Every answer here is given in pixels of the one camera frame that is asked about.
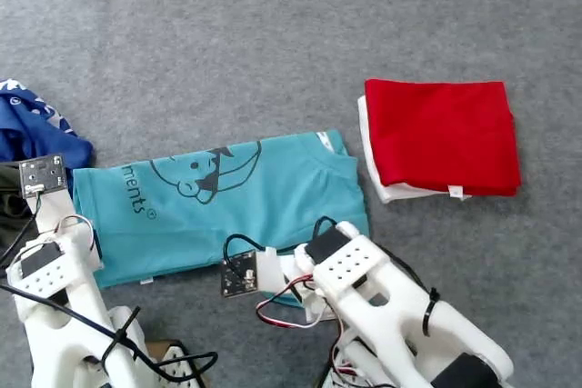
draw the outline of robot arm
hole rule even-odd
[[[93,276],[102,267],[98,243],[91,223],[75,214],[63,158],[22,162],[21,179],[40,235],[10,263],[9,285],[0,289],[15,295],[34,364],[32,386],[203,387],[192,360],[184,361],[183,347],[168,344],[162,357],[168,364],[155,363],[136,311],[105,308]]]
[[[314,263],[313,279],[352,331],[354,339],[340,341],[339,347],[356,360],[371,355],[380,362],[385,377],[373,378],[374,383],[388,380],[406,388],[488,388],[500,386],[512,374],[513,364],[503,349],[450,304],[435,303],[426,319],[429,293],[352,224],[343,222],[328,232],[343,245]],[[307,247],[306,252],[315,254],[315,247]],[[378,295],[383,304],[374,305]],[[359,341],[371,351],[367,357],[361,346],[352,345]],[[458,380],[463,372],[463,380]]]
[[[309,276],[314,291],[297,287],[307,321],[326,309],[332,316],[323,319],[335,316],[340,327],[331,352],[330,383],[322,386],[509,386],[513,363],[505,351],[453,306],[439,301],[434,291],[428,292],[406,263],[352,224],[334,225],[299,245],[293,255],[279,256],[278,264],[273,251],[256,254],[250,276],[257,288],[274,292],[276,286],[282,289],[284,278]],[[294,281],[287,282],[288,288]],[[362,382],[350,382],[343,371]]]

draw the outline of t-shirt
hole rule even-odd
[[[100,286],[216,264],[232,233],[299,244],[322,215],[368,233],[356,158],[336,130],[78,170],[74,200],[99,237]],[[233,241],[229,253],[249,249]]]
[[[14,79],[0,82],[0,161],[63,154],[72,169],[88,166],[92,152],[54,107]]]

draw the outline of red folded cloth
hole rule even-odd
[[[383,186],[515,195],[521,185],[513,115],[502,82],[366,81],[374,161]]]

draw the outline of gray carpet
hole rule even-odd
[[[363,161],[374,239],[514,359],[516,386],[582,374],[580,0],[0,0],[0,75],[95,144],[98,165],[340,129],[362,158],[364,81],[503,80],[517,121],[516,198],[383,206]],[[223,300],[217,271],[118,286],[149,338],[217,350],[215,387],[311,386],[332,324],[280,330],[257,296]],[[294,311],[274,308],[281,316]],[[0,385],[25,387],[25,336],[0,295]]]

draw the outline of wire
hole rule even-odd
[[[4,265],[4,262],[6,261],[6,259],[8,259],[8,256],[10,256],[10,254],[16,248],[18,248],[18,245],[20,244],[20,240],[22,240],[23,236],[25,236],[26,232],[28,232],[28,229],[30,229],[30,226],[35,222],[36,216],[38,215],[38,210],[40,209],[40,206],[41,206],[40,192],[37,192],[36,193],[36,208],[35,208],[35,211],[30,216],[30,218],[28,219],[28,221],[25,223],[25,225],[23,226],[23,228],[20,230],[20,232],[18,233],[18,235],[16,236],[16,238],[12,242],[12,244],[10,244],[10,246],[4,251],[4,253],[2,254],[2,256],[0,256],[0,265]]]
[[[419,287],[421,287],[423,290],[425,290],[428,293],[428,288],[426,288],[425,284],[420,279],[420,276],[418,276],[418,274],[416,274],[416,272],[414,271],[414,269],[410,265],[408,265],[402,258],[400,258],[399,256],[396,256],[395,254],[393,254],[390,250],[386,249],[385,247],[382,247],[381,245],[379,245],[378,247],[380,248],[380,250],[382,252],[384,252],[385,254],[390,256],[390,258],[392,258],[392,260],[394,260],[410,276],[410,278]]]
[[[319,219],[316,221],[316,224],[313,226],[313,234],[311,235],[312,240],[315,240],[319,236],[319,229],[321,228],[321,225],[324,222],[329,222],[332,224],[332,226],[337,225],[336,220],[334,220],[333,218],[329,218],[327,215],[322,215],[321,217],[319,217]]]
[[[112,340],[116,339],[115,332],[112,332],[111,330],[107,329],[106,327],[102,326],[101,324],[98,324],[98,323],[94,322],[93,320],[90,320],[89,318],[85,317],[84,315],[77,313],[77,312],[73,311],[72,309],[67,308],[66,306],[55,303],[50,299],[45,299],[44,297],[39,297],[35,294],[27,293],[25,291],[22,291],[18,288],[13,287],[12,285],[8,285],[8,284],[0,284],[0,289],[8,291],[9,293],[18,295],[18,296],[23,297],[25,299],[32,300],[33,302],[37,302],[37,303],[49,306],[49,307],[55,309],[56,311],[64,313],[64,314],[70,316],[71,318],[74,318],[77,321],[87,325],[88,327],[95,329],[99,333],[111,338]],[[173,376],[172,374],[168,374],[165,371],[161,370],[159,368],[159,365],[162,363],[158,364],[158,363],[153,362],[149,358],[149,356],[147,356],[147,354],[145,354],[137,346],[137,344],[135,344],[131,339],[127,338],[126,336],[123,336],[122,338],[119,339],[118,342],[119,342],[119,344],[123,345],[124,347],[126,347],[127,349],[132,351],[134,353],[134,356],[141,359],[150,370],[152,370],[158,376],[163,377],[167,381],[174,382],[174,383],[182,383],[182,382],[187,382],[187,381],[190,381],[190,380],[196,378],[196,382],[198,383],[200,388],[206,387],[204,384],[204,381],[202,380],[202,377],[201,377],[203,372],[199,372],[196,369],[196,367],[193,368],[193,374],[190,374],[188,376]],[[176,360],[172,360],[172,361],[173,362],[180,362],[180,361],[192,360],[195,358],[196,358],[195,355],[188,355],[188,356],[181,356],[180,358],[177,358]],[[205,365],[205,371],[208,370],[208,368],[210,368],[210,366],[208,366],[208,364]]]
[[[81,214],[70,214],[70,215],[65,215],[63,218],[61,218],[59,220],[59,222],[56,224],[56,227],[54,230],[55,234],[58,234],[58,231],[59,231],[61,225],[63,224],[63,222],[69,218],[76,218],[78,220],[81,220],[89,227],[89,232],[91,233],[91,244],[89,244],[89,252],[92,252],[93,249],[95,248],[95,232],[93,230],[93,224],[91,223],[91,221],[88,218],[82,216]]]
[[[261,252],[265,251],[265,247],[244,234],[231,234],[226,238],[225,244],[222,246],[222,255],[223,258],[225,259],[225,263],[226,265],[228,265],[228,268],[230,268],[230,270],[232,270],[240,278],[241,281],[244,281],[245,280],[244,275],[238,271],[236,266],[231,261],[230,256],[228,255],[228,246],[233,240],[246,241],[247,243],[255,247],[257,250],[260,250]]]
[[[180,356],[179,358],[168,359],[166,361],[162,361],[161,363],[157,363],[158,367],[164,367],[171,363],[180,363],[184,360],[193,360],[193,359],[204,359],[204,358],[211,358],[208,363],[205,363],[202,367],[198,369],[199,374],[204,374],[208,369],[210,369],[216,361],[218,361],[218,353],[217,352],[207,352],[202,354],[187,354],[185,356]]]
[[[293,281],[289,282],[281,291],[279,291],[277,294],[271,296],[270,298],[264,300],[263,302],[260,302],[256,305],[255,307],[255,312],[256,312],[256,316],[263,322],[263,323],[267,323],[267,324],[271,324],[274,325],[276,327],[284,327],[287,329],[310,329],[312,327],[314,327],[316,324],[318,324],[319,322],[321,322],[321,319],[324,316],[324,312],[326,310],[326,308],[324,307],[323,310],[321,311],[321,313],[317,316],[317,318],[309,324],[298,324],[298,323],[290,323],[290,322],[286,322],[283,320],[277,320],[275,318],[271,318],[271,317],[267,317],[266,315],[263,315],[261,313],[261,309],[263,309],[265,306],[267,306],[268,304],[272,303],[275,299],[277,299],[278,297],[280,297],[281,295],[283,295],[289,288],[291,288],[292,286],[298,284],[298,283],[304,283],[305,281],[308,281],[310,279],[313,278],[312,274],[304,274],[303,276],[298,276],[296,277]]]
[[[342,321],[342,319],[339,317],[339,314],[337,313],[336,309],[331,306],[329,303],[327,304],[327,306],[329,306],[329,308],[331,308],[332,312],[336,315],[336,320],[337,320],[337,330],[338,330],[338,335],[336,340],[332,343],[331,348],[329,349],[329,364],[331,366],[331,369],[333,370],[333,372],[337,375],[337,377],[342,381],[343,384],[352,386],[354,388],[396,388],[395,385],[393,385],[392,383],[381,383],[378,385],[360,385],[359,383],[353,383],[348,381],[343,374],[341,373],[340,369],[336,366],[336,350],[337,350],[337,346],[339,345],[342,337],[344,336],[344,332],[345,332],[345,326],[344,326],[344,322]]]

